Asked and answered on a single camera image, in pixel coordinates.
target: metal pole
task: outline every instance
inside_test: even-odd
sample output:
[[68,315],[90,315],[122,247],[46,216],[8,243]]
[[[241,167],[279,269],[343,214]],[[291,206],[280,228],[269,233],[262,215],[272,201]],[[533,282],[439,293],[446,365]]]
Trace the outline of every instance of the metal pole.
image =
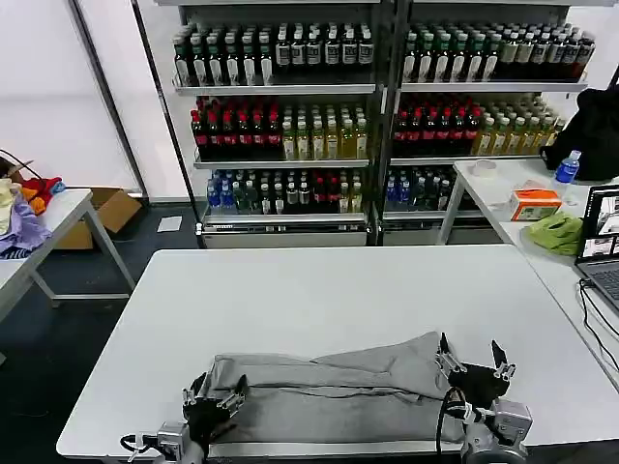
[[93,73],[95,74],[97,84],[99,85],[99,90],[101,91],[107,113],[109,114],[109,117],[111,118],[112,123],[116,128],[116,133],[118,133],[118,138],[120,139],[120,143],[123,147],[123,150],[125,151],[127,161],[132,168],[133,175],[135,177],[135,180],[137,181],[137,184],[139,185],[140,190],[142,190],[142,196],[148,204],[148,191],[146,190],[144,179],[142,179],[142,175],[139,172],[139,167],[137,165],[137,161],[135,160],[131,143],[127,138],[127,133],[125,132],[123,122],[120,118],[120,114],[118,113],[118,109],[116,108],[116,103],[114,102],[111,90],[109,89],[109,85],[107,84],[107,79],[105,78],[105,73],[103,72],[103,67],[101,65],[101,61],[99,60],[97,49],[95,48],[95,44],[93,43],[90,31],[88,30],[86,20],[84,19],[81,7],[79,6],[79,0],[67,0],[67,5],[69,6],[69,11],[71,12],[71,16],[73,17],[77,33],[81,38],[82,43],[84,44],[86,53],[88,54],[90,66],[93,70]]
[[195,197],[193,196],[193,189],[192,189],[192,183],[190,181],[190,176],[187,173],[187,167],[185,166],[185,159],[183,158],[183,154],[181,153],[181,147],[178,143],[176,132],[174,131],[174,124],[172,123],[172,118],[170,118],[170,112],[167,109],[167,102],[165,101],[165,96],[163,95],[162,82],[159,79],[159,73],[157,71],[157,66],[155,65],[155,59],[153,58],[153,51],[148,42],[148,37],[146,36],[146,28],[144,27],[142,13],[139,9],[139,5],[137,5],[137,0],[132,0],[132,8],[133,8],[133,15],[135,16],[135,22],[137,23],[137,29],[139,30],[139,36],[142,39],[142,45],[144,46],[144,53],[146,54],[146,60],[148,61],[148,66],[151,70],[151,75],[153,76],[153,82],[155,83],[157,94],[159,95],[159,103],[162,106],[163,118],[165,119],[167,130],[170,133],[170,138],[172,139],[172,146],[174,147],[176,159],[178,160],[178,165],[181,168],[181,174],[183,175],[183,180],[185,181],[185,187],[187,188],[187,193],[189,195],[190,202],[192,203],[193,214],[195,215],[195,222],[201,222],[202,218],[200,217],[200,214],[197,211],[197,205],[195,204]]
[[403,65],[403,37],[406,24],[408,23],[409,7],[409,0],[397,0],[396,2],[396,27],[394,29],[389,77],[387,78],[386,95],[384,98],[383,133],[380,149],[380,163],[378,167],[378,182],[382,183],[382,185],[378,186],[378,191],[380,191],[377,202],[379,218],[382,218],[382,213],[385,207],[385,178],[387,176],[387,166],[389,165],[389,161],[391,159],[393,147],[391,132],[392,125],[394,123],[394,111],[396,109],[396,104],[398,104],[397,101],[399,100],[399,87]]

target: water bottle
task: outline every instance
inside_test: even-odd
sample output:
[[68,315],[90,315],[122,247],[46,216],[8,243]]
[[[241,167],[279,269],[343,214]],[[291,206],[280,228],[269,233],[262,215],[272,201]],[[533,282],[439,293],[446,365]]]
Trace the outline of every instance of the water bottle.
[[559,198],[567,202],[568,187],[576,177],[576,173],[580,167],[578,159],[580,158],[580,152],[578,150],[572,150],[570,155],[561,161],[559,167],[554,172],[554,179],[552,180],[552,189],[557,192]]

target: black cable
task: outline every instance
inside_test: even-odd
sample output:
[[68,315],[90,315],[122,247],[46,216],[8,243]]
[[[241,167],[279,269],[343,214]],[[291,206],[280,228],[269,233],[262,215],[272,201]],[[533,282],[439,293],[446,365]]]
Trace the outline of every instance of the black cable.
[[458,387],[451,387],[450,389],[447,390],[447,393],[445,393],[445,396],[443,397],[443,402],[441,403],[441,409],[438,413],[438,422],[436,423],[436,456],[438,457],[439,462],[441,459],[441,452],[442,452],[441,433],[443,431],[443,420],[445,419],[445,413],[447,412],[448,406],[452,404],[450,403],[449,398],[453,392],[456,392],[460,401],[464,402],[464,395],[462,394],[462,390],[459,389]]
[[[608,350],[608,348],[606,348],[604,346],[604,344],[602,343],[602,341],[600,340],[600,337],[598,336],[598,334],[596,333],[596,331],[593,330],[593,328],[589,325],[589,319],[588,319],[588,311],[587,311],[587,304],[584,301],[584,297],[587,297],[587,300],[589,300],[589,302],[591,303],[591,305],[596,309],[596,311],[598,312],[598,314],[600,314],[602,316],[602,314],[600,313],[600,310],[598,309],[598,307],[595,305],[595,303],[593,303],[593,301],[591,300],[591,298],[589,297],[589,295],[587,295],[587,292],[584,291],[585,288],[585,279],[581,279],[578,282],[578,286],[580,287],[580,298],[582,299],[582,309],[584,310],[584,327],[587,328],[587,330],[593,334],[593,336],[595,337],[596,341],[598,342],[598,345],[600,345],[600,348],[602,350],[604,350],[605,353],[607,353],[610,356],[610,359],[612,360],[612,363],[614,364],[615,368],[617,370],[619,370],[619,363],[617,363],[617,360],[615,360],[615,357],[612,356],[612,353],[610,353],[610,351]],[[614,328],[610,325],[610,323],[608,323],[608,321],[606,320],[605,317],[602,316],[602,318],[604,319],[605,323],[617,334],[617,332],[614,330]]]

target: black bag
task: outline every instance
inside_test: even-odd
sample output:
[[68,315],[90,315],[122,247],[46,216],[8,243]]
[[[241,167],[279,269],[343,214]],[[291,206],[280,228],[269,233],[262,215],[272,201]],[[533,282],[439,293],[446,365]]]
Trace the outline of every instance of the black bag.
[[542,147],[542,159],[555,170],[572,150],[579,150],[579,181],[607,181],[619,176],[619,86],[587,89],[576,99],[578,112],[557,135],[554,144]]

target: green cloth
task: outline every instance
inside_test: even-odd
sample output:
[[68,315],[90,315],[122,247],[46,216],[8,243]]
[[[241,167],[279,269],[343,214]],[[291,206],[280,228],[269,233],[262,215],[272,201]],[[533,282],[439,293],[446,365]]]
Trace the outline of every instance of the green cloth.
[[529,239],[555,254],[577,255],[582,219],[562,211],[525,227]]

